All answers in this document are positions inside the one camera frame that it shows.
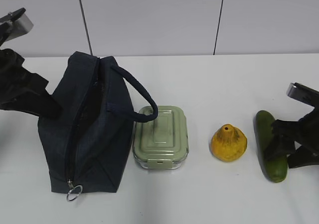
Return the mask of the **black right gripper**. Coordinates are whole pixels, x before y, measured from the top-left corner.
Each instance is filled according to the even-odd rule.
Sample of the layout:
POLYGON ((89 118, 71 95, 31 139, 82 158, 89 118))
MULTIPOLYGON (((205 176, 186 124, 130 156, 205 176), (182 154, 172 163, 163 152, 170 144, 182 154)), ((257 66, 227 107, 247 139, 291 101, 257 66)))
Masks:
POLYGON ((276 134, 264 151, 266 161, 287 157, 290 169, 319 164, 319 112, 311 111, 298 121, 275 120, 276 134))

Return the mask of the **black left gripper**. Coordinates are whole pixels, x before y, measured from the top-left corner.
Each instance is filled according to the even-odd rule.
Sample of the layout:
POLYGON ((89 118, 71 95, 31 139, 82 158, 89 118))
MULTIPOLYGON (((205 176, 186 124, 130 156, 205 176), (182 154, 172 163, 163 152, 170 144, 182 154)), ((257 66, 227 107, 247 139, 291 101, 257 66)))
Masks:
POLYGON ((48 81, 22 65, 24 58, 11 49, 0 51, 0 109, 38 117, 59 117, 61 105, 46 90, 48 81))

